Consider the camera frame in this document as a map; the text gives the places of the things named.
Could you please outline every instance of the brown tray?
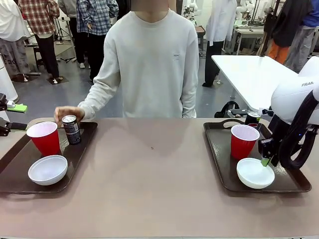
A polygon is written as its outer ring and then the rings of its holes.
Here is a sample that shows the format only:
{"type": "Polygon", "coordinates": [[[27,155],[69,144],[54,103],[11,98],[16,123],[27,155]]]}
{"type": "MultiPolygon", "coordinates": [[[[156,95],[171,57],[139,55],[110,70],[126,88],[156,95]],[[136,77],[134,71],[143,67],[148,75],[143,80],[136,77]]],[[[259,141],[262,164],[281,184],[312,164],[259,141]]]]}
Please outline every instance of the brown tray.
{"type": "Polygon", "coordinates": [[[97,125],[95,122],[79,124],[81,143],[78,145],[69,145],[64,129],[58,129],[60,154],[68,160],[68,169],[61,181],[50,186],[37,185],[29,179],[30,166],[42,156],[30,138],[27,135],[23,136],[0,160],[0,193],[39,194],[64,190],[71,182],[97,125]]]}
{"type": "MultiPolygon", "coordinates": [[[[271,163],[269,166],[275,173],[275,181],[264,189],[252,189],[244,185],[237,176],[237,162],[230,155],[230,138],[231,126],[225,127],[227,122],[238,122],[243,124],[242,121],[235,119],[227,119],[218,123],[205,123],[204,129],[208,138],[210,148],[213,153],[217,171],[223,186],[233,192],[255,192],[255,193],[299,193],[309,192],[312,188],[308,179],[300,170],[287,170],[283,168],[280,163],[274,167],[271,163]]],[[[261,138],[269,138],[271,133],[263,125],[258,125],[261,138]]],[[[258,144],[256,143],[249,157],[261,159],[258,152],[258,144]]]]}

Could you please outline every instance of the hand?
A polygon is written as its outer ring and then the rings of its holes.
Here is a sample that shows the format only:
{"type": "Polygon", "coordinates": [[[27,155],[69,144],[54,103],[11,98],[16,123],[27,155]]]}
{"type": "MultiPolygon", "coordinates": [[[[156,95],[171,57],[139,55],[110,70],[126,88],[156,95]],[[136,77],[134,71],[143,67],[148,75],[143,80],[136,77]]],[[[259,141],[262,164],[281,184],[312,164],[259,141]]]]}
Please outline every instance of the hand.
{"type": "Polygon", "coordinates": [[[62,106],[55,108],[54,120],[60,127],[62,124],[62,118],[68,115],[76,116],[76,121],[80,122],[84,117],[84,110],[80,107],[74,106],[62,106]]]}

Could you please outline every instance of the tray handle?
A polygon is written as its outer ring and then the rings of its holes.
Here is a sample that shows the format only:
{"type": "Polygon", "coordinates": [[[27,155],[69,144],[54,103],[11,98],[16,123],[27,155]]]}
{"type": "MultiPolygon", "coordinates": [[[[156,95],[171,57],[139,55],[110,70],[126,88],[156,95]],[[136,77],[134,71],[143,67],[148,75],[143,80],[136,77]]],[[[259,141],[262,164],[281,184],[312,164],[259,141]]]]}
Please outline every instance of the tray handle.
{"type": "Polygon", "coordinates": [[[244,122],[242,122],[241,120],[238,120],[238,119],[226,119],[222,122],[210,122],[210,123],[204,123],[204,127],[206,124],[209,124],[210,127],[213,126],[213,128],[218,128],[218,129],[231,129],[232,126],[230,127],[225,127],[225,123],[228,123],[228,122],[237,122],[237,123],[240,123],[240,124],[244,124],[244,122]]]}

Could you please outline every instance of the black jacket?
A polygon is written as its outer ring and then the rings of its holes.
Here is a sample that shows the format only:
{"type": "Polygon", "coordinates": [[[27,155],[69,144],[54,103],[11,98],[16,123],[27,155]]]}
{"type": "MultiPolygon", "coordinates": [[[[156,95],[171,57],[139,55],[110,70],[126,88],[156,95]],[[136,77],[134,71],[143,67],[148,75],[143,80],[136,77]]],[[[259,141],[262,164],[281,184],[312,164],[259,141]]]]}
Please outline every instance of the black jacket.
{"type": "Polygon", "coordinates": [[[131,10],[131,0],[116,0],[119,6],[118,20],[131,10]]]}
{"type": "Polygon", "coordinates": [[[286,0],[272,33],[276,45],[290,47],[304,17],[312,9],[311,0],[286,0]]]}

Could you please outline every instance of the white sweatshirt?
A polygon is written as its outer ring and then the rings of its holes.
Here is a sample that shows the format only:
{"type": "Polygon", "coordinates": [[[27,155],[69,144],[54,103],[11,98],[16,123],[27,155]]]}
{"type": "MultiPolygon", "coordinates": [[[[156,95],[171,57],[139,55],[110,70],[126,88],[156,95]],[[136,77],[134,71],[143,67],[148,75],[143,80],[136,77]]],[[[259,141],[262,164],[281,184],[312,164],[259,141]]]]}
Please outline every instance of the white sweatshirt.
{"type": "Polygon", "coordinates": [[[190,21],[171,10],[156,23],[129,12],[106,35],[103,65],[79,104],[84,119],[93,118],[120,83],[124,117],[195,118],[198,62],[190,21]]]}

